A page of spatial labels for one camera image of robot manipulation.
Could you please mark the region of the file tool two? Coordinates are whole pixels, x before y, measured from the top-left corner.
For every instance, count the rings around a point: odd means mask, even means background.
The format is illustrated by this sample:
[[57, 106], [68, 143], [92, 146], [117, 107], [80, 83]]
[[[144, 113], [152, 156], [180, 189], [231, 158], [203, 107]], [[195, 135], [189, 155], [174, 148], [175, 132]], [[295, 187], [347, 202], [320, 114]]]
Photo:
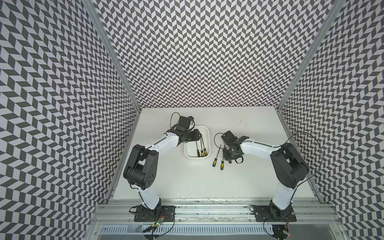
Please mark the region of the file tool two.
[[221, 160], [221, 170], [224, 170], [225, 157], [224, 157], [224, 149], [222, 149], [222, 160]]

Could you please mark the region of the file tool three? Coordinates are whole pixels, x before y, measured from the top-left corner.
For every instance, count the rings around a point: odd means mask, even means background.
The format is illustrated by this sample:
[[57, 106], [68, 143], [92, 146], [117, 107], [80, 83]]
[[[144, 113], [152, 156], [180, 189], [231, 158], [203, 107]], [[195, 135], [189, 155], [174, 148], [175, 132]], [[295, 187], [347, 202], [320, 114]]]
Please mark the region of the file tool three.
[[208, 151], [207, 151], [207, 149], [206, 149], [206, 146], [205, 146], [203, 137], [201, 137], [201, 138], [202, 138], [202, 143], [203, 143], [204, 155], [205, 155], [205, 157], [207, 157], [207, 156], [208, 156]]

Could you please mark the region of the file tool five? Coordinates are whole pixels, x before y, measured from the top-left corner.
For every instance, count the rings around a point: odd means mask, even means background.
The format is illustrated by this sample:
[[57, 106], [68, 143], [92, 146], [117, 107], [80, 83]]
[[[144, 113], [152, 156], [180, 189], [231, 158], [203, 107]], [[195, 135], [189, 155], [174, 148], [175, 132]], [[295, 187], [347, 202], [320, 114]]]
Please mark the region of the file tool five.
[[198, 157], [200, 158], [201, 157], [201, 153], [200, 153], [200, 149], [199, 149], [199, 146], [198, 146], [198, 141], [196, 141], [196, 147], [197, 147]]

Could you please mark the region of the file tool four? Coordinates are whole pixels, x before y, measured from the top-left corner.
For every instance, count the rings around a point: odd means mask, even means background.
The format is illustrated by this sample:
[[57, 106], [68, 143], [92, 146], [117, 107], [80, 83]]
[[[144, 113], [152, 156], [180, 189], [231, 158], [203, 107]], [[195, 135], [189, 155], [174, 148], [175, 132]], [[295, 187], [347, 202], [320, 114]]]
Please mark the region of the file tool four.
[[202, 143], [202, 138], [200, 139], [200, 145], [201, 145], [201, 157], [204, 157], [204, 150], [203, 150], [203, 143]]

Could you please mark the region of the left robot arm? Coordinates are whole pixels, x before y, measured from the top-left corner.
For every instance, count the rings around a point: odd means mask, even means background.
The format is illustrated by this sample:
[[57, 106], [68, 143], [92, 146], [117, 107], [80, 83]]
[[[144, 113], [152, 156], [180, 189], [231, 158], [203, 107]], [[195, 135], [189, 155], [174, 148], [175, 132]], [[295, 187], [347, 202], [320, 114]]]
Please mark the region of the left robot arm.
[[157, 176], [159, 159], [169, 150], [182, 143], [199, 141], [202, 134], [199, 130], [168, 130], [157, 141], [142, 146], [135, 145], [129, 155], [123, 171], [123, 177], [130, 188], [136, 190], [142, 205], [148, 210], [155, 210], [160, 204], [160, 197], [150, 189]]

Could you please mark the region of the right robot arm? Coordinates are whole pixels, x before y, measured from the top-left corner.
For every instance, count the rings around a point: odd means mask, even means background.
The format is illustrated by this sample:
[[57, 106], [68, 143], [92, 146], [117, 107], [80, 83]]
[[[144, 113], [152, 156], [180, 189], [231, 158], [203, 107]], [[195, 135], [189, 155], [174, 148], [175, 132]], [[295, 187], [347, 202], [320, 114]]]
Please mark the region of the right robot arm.
[[221, 139], [225, 144], [224, 160], [228, 162], [243, 159], [243, 155], [253, 155], [270, 160], [279, 180], [270, 207], [282, 212], [292, 206], [294, 193], [299, 184], [304, 182], [309, 172], [309, 166], [291, 143], [285, 142], [280, 146], [270, 146], [257, 143], [246, 136], [237, 138], [230, 131], [224, 133]]

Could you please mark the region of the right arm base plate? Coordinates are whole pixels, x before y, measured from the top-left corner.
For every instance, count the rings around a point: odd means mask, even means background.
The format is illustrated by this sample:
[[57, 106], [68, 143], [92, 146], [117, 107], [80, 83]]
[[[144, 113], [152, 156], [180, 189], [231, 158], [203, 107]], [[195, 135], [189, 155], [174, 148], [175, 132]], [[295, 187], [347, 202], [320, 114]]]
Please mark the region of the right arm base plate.
[[292, 205], [289, 205], [285, 210], [280, 210], [274, 206], [253, 206], [253, 213], [257, 222], [289, 222], [297, 221], [296, 214]]

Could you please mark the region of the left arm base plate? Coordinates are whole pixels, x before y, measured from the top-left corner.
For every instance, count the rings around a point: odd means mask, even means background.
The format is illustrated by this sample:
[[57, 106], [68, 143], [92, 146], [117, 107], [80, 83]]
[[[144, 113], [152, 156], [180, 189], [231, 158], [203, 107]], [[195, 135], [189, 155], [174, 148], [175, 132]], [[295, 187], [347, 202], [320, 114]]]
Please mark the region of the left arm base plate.
[[154, 223], [163, 216], [164, 222], [173, 222], [175, 220], [175, 206], [157, 206], [150, 210], [140, 205], [136, 207], [135, 222]]

